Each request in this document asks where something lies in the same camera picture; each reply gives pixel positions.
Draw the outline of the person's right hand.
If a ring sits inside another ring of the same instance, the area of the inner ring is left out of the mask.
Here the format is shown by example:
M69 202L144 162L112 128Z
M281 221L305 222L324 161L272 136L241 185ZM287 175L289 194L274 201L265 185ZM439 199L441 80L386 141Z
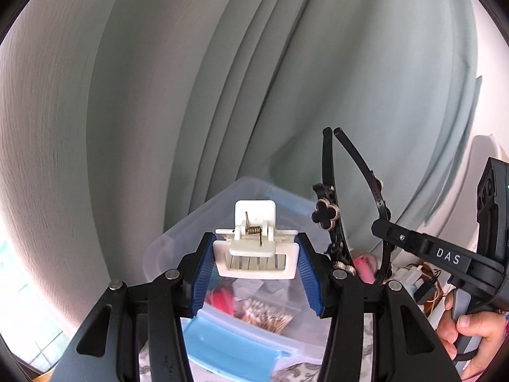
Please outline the person's right hand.
M454 293L445 298L444 312L436 328L436 335L451 360L457 356L454 343L458 336L481 336L477 354L469 361L462 374L462 381L477 381L486 371L507 336L508 314L481 311L452 318Z

